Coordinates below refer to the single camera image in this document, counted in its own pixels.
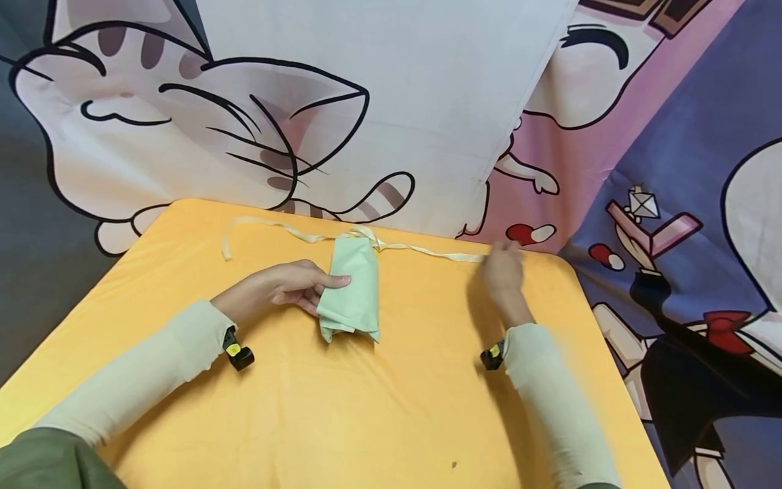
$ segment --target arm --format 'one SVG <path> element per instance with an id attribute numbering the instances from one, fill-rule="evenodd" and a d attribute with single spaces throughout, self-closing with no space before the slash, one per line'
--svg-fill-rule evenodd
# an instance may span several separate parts
<path id="1" fill-rule="evenodd" d="M 534 322 L 521 293 L 518 245 L 495 245 L 482 278 L 506 326 L 506 372 L 532 407 L 550 443 L 554 478 L 563 489 L 620 487 L 611 448 L 548 330 Z"/>
<path id="2" fill-rule="evenodd" d="M 638 365 L 646 356 L 646 340 L 636 336 L 608 304 L 596 304 L 592 312 L 603 336 L 625 368 Z"/>
<path id="3" fill-rule="evenodd" d="M 183 383 L 208 370 L 223 351 L 226 329 L 252 324 L 265 305 L 293 303 L 315 312 L 326 286 L 350 280 L 326 275 L 311 261 L 259 271 L 176 315 L 151 337 L 98 370 L 44 415 L 34 428 L 73 433 L 104 444 Z"/>

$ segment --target red bow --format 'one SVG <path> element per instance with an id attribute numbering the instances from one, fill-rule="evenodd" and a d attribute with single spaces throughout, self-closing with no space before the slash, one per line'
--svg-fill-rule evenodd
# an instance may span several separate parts
<path id="1" fill-rule="evenodd" d="M 725 351 L 738 355 L 746 355 L 755 351 L 746 341 L 741 339 L 736 331 L 749 319 L 746 311 L 712 311 L 703 315 L 708 327 L 706 338 Z"/>

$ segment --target drawstring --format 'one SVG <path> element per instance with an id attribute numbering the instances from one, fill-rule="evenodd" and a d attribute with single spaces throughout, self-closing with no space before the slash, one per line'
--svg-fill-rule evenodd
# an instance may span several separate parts
<path id="1" fill-rule="evenodd" d="M 368 238 L 372 247 L 375 248 L 378 252 L 387 249 L 413 250 L 413 251 L 418 251 L 419 253 L 427 254 L 431 257 L 447 258 L 448 260 L 452 260 L 452 261 L 480 262 L 483 259 L 483 255 L 472 255 L 467 253 L 436 253 L 434 251 L 427 250 L 426 248 L 421 248 L 420 246 L 406 245 L 402 243 L 386 243 L 382 241 L 370 228 L 362 225 L 354 225 L 348 232 L 344 232 L 343 234 L 338 236 L 320 236 L 320 235 L 305 234 L 299 231 L 298 229 L 288 226 L 287 224 L 283 224 L 281 222 L 267 221 L 266 219 L 245 216 L 243 218 L 236 218 L 233 221 L 231 221 L 231 224 L 228 225 L 228 229 L 226 229 L 225 233 L 223 234 L 222 252 L 223 252 L 223 258 L 226 261 L 231 260 L 231 251 L 228 248 L 228 237 L 229 234 L 231 233 L 231 230 L 235 226 L 248 224 L 250 222 L 257 222 L 269 226 L 280 226 L 281 228 L 289 232 L 291 235 L 303 241 L 306 241 L 309 244 L 318 243 L 320 241 L 325 241 L 327 239 Z"/>

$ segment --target person's left hand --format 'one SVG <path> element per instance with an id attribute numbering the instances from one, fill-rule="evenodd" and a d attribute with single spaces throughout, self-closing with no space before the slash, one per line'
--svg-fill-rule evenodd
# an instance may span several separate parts
<path id="1" fill-rule="evenodd" d="M 212 305 L 237 324 L 269 303 L 296 304 L 317 316 L 323 291 L 349 283 L 349 276 L 329 275 L 312 261 L 298 260 L 253 273 L 212 299 Z"/>

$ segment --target cat tail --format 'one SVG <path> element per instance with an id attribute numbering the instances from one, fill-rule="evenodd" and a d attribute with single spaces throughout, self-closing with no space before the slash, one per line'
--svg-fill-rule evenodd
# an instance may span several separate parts
<path id="1" fill-rule="evenodd" d="M 414 190 L 413 175 L 398 171 L 385 176 L 367 195 L 347 210 L 333 211 L 301 199 L 290 199 L 274 210 L 313 218 L 367 224 L 395 214 L 407 204 Z"/>

